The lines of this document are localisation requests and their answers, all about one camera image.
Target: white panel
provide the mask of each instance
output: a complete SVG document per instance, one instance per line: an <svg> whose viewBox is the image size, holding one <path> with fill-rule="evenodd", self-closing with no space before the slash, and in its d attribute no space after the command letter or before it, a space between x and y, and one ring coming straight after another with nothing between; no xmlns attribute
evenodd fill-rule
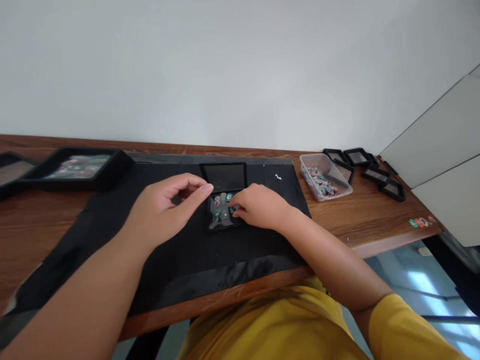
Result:
<svg viewBox="0 0 480 360"><path fill-rule="evenodd" d="M476 78L480 78L480 65L478 65L475 70L473 70L470 75L476 77Z"/></svg>
<svg viewBox="0 0 480 360"><path fill-rule="evenodd" d="M378 154L480 61L478 0L3 0L0 133Z"/></svg>
<svg viewBox="0 0 480 360"><path fill-rule="evenodd" d="M480 78L465 76L381 156L416 186L480 154Z"/></svg>
<svg viewBox="0 0 480 360"><path fill-rule="evenodd" d="M465 247L480 245L480 156L413 189Z"/></svg>

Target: square black frame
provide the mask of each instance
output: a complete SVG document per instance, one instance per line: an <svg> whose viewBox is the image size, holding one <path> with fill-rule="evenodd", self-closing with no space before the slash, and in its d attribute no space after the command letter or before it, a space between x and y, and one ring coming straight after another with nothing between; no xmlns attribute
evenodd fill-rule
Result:
<svg viewBox="0 0 480 360"><path fill-rule="evenodd" d="M350 171L350 177L348 179L346 179L346 181L348 182L349 185L352 185L352 181L354 180L354 177L355 177L355 168L353 166L348 165L347 163L345 163L343 161L338 160L338 159L333 159L333 163L337 167L341 167L341 168L344 168L344 169L347 169L348 171Z"/></svg>
<svg viewBox="0 0 480 360"><path fill-rule="evenodd" d="M110 155L100 170L90 178L44 178L54 172L73 155ZM30 170L19 182L25 189L45 191L107 191L111 189L134 164L124 151L99 147L61 147L40 165Z"/></svg>
<svg viewBox="0 0 480 360"><path fill-rule="evenodd" d="M394 192L391 192L390 190L386 189L387 185L392 185L392 186L396 187L398 189L398 194L396 194ZM405 201L405 190L404 190L404 187L402 186L402 184L400 184L399 182L396 182L392 179L388 179L388 184L387 185L385 185L385 186L380 185L378 187L378 190L381 193L387 195L388 197L397 200L399 203L402 203L402 202Z"/></svg>
<svg viewBox="0 0 480 360"><path fill-rule="evenodd" d="M0 154L0 168L3 168L11 164L15 164L18 162L25 162L33 165L34 167L37 166L36 161L26 158L13 151L7 151ZM27 171L23 176L20 176L15 180L12 180L12 181L6 182L3 185L0 185L0 201L19 193L22 190L22 186L20 185L19 180L22 179L30 171L31 170Z"/></svg>
<svg viewBox="0 0 480 360"><path fill-rule="evenodd" d="M368 166L372 163L372 160L370 159L369 154L362 147L356 147L354 149L345 150L343 153L345 154L345 156L347 157L348 161L352 166ZM355 162L350 156L350 154L353 154L353 153L361 153L363 157L367 160Z"/></svg>
<svg viewBox="0 0 480 360"><path fill-rule="evenodd" d="M328 156L328 158L333 162L334 160L338 160L336 158L333 158L331 154L337 154L340 156L341 158L341 161L344 162L344 163L348 163L349 160L347 159L347 157L345 156L344 152L340 149L328 149L328 148L325 148L323 149L323 153L325 155Z"/></svg>
<svg viewBox="0 0 480 360"><path fill-rule="evenodd" d="M377 177L371 176L368 174L368 172L374 172L380 175L383 175L386 177L386 180L380 180ZM365 178L367 180L370 180L371 182L381 185L381 186L386 186L387 183L390 180L390 173L388 171L382 170L381 168L375 167L373 165L369 165L361 174L362 178Z"/></svg>
<svg viewBox="0 0 480 360"><path fill-rule="evenodd" d="M205 181L207 183L210 183L211 180L212 180L212 179L210 179L210 181L209 181L209 177L207 175L207 171L206 171L205 167L225 166L225 165L241 165L241 166L243 166L243 187L242 188L233 188L233 189L229 189L229 190L225 190L225 191L221 191L221 192L218 192L218 191L215 192L215 189L213 189L214 192L212 192L210 194L210 196L208 197L207 202L206 202L206 206L205 206L206 213L205 213L204 227L205 227L205 231L207 233L216 233L216 232L227 230L227 229L237 228L237 227L245 224L245 222L241 218L233 217L232 213L229 210L228 214L230 215L230 221L232 221L232 222L234 221L235 223L232 224L232 225L227 225L227 226L225 226L225 225L224 226L217 226L217 227L214 227L214 228L210 229L210 223L211 223L211 217L212 217L212 213L210 212L210 204L211 204L212 201L214 201L215 196L218 196L221 193L227 193L227 192L238 193L238 192L242 191L243 189L245 189L247 187L247 163L246 162L201 163L201 164L199 164L199 166L200 166L200 171L201 171L201 175L202 175L203 179L205 179Z"/></svg>

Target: left hand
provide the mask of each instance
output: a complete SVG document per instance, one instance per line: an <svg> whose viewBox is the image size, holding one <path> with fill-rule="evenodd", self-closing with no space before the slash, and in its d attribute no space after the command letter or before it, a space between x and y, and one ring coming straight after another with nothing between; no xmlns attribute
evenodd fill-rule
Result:
<svg viewBox="0 0 480 360"><path fill-rule="evenodd" d="M184 228L213 189L212 184L190 173L151 184L138 196L117 237L153 251ZM176 195L180 205L172 203Z"/></svg>

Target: black mat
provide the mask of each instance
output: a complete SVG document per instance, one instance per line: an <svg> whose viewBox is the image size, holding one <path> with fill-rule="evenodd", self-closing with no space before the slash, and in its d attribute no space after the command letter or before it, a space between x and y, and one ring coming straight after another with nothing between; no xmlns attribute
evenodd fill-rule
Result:
<svg viewBox="0 0 480 360"><path fill-rule="evenodd" d="M118 232L145 186L186 172L201 176L197 164L137 163L115 189L93 197L43 264L19 288L16 308L7 317L42 307ZM247 180L248 184L266 185L310 216L293 165L249 164ZM305 265L288 241L272 230L245 225L207 234L205 206L206 202L179 234L148 258L129 316Z"/></svg>

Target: green gemstone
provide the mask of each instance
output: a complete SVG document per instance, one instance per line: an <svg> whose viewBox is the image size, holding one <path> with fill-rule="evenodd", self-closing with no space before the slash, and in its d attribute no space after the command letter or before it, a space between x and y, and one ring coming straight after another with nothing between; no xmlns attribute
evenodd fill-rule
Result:
<svg viewBox="0 0 480 360"><path fill-rule="evenodd" d="M220 210L220 209L215 210L215 213L213 214L213 222L214 223L219 222L221 213L222 213L222 210Z"/></svg>

